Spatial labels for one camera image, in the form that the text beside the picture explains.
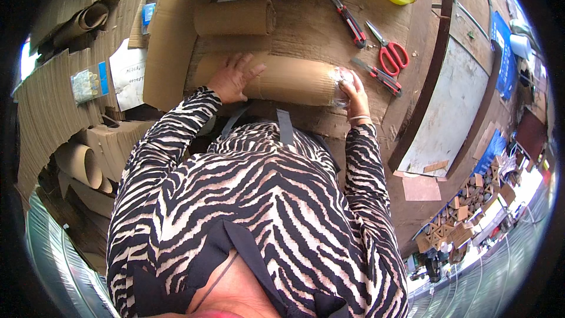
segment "zebra print shirt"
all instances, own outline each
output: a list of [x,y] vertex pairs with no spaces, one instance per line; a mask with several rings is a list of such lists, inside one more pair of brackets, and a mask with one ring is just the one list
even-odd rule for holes
[[346,185],[329,154],[300,131],[284,147],[276,123],[233,130],[207,153],[182,157],[221,106],[201,87],[134,147],[109,228],[107,283],[118,312],[135,317],[133,267],[167,294],[220,219],[247,228],[284,304],[315,316],[313,294],[341,297],[353,317],[406,316],[406,274],[390,219],[373,125],[346,140]]

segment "bracelet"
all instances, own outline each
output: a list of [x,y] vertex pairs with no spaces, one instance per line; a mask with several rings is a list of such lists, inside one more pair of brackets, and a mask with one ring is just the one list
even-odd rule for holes
[[351,118],[349,118],[349,121],[355,121],[355,120],[357,120],[357,119],[368,119],[368,120],[371,120],[371,117],[369,117],[369,116],[351,117]]

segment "red scissors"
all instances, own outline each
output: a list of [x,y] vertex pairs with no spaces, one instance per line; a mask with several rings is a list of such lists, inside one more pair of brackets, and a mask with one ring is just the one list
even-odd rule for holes
[[[365,23],[367,24],[367,26],[369,26],[371,32],[373,32],[375,37],[377,37],[378,41],[381,43],[381,50],[378,53],[378,59],[380,60],[384,71],[386,72],[386,74],[389,74],[390,76],[398,75],[400,73],[400,69],[406,68],[408,66],[408,63],[410,63],[410,59],[408,58],[408,54],[406,53],[405,49],[402,48],[402,46],[396,42],[389,42],[386,39],[384,39],[383,36],[375,27],[375,25],[371,24],[370,21],[365,21]],[[406,62],[402,61],[397,50],[404,55],[404,61]],[[391,72],[388,69],[388,67],[386,67],[383,56],[385,56],[386,59],[389,61],[390,65],[394,69],[393,72]]]

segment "woman's hand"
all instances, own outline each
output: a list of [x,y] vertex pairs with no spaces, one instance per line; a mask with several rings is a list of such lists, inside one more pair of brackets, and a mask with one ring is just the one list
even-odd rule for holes
[[210,79],[208,88],[220,96],[223,104],[247,101],[243,93],[245,86],[267,68],[265,64],[259,64],[245,71],[245,67],[252,59],[251,53],[245,55],[237,53],[228,57],[222,61],[219,70]]
[[[369,112],[369,99],[365,93],[365,88],[361,79],[355,74],[354,71],[342,68],[342,74],[352,74],[353,75],[353,85],[340,82],[340,88],[349,97],[348,105],[348,119],[351,126],[357,126],[360,124],[371,124],[371,115]],[[351,118],[366,116],[369,118],[354,119]]]

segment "person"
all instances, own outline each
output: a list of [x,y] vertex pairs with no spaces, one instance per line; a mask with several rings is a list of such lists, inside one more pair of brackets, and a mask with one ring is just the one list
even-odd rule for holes
[[207,153],[183,160],[222,104],[247,100],[247,82],[268,68],[246,68],[252,58],[227,58],[135,145],[109,227],[106,279],[118,313],[406,316],[376,129],[354,72],[343,69],[354,83],[340,85],[351,123],[344,192],[324,144],[288,119],[228,123]]

